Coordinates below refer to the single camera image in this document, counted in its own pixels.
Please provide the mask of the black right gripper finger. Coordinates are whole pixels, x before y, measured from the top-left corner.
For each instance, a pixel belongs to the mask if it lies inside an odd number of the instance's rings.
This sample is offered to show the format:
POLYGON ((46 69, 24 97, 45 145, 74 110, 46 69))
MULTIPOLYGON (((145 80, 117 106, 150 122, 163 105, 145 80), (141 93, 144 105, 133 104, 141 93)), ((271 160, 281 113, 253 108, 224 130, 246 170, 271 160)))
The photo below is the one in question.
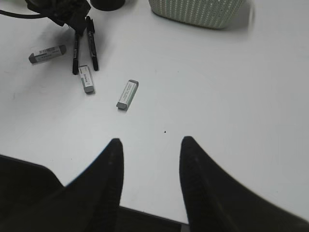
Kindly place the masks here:
POLYGON ((307 232, 309 223, 258 196, 225 172, 191 136, 179 175, 191 232, 307 232))

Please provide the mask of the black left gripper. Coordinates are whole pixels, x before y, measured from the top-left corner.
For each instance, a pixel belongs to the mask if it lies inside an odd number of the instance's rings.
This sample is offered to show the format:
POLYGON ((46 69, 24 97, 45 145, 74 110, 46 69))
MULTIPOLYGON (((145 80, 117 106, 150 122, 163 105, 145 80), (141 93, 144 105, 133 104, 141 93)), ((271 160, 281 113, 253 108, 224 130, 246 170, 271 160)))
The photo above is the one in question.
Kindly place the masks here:
POLYGON ((28 0, 28 9, 46 16, 56 24, 67 24, 78 34, 87 27, 86 17, 91 9, 86 0, 28 0))

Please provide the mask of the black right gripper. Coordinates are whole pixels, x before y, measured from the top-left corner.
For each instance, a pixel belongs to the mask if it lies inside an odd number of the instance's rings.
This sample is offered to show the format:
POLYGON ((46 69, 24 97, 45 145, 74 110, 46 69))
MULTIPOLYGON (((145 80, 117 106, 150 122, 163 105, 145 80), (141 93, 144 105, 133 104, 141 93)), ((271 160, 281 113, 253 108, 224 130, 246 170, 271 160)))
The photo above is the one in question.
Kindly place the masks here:
POLYGON ((70 184, 48 168, 0 156, 2 232, 113 232, 124 180, 123 145, 112 139, 70 184), (39 215, 32 207, 40 206, 39 215))

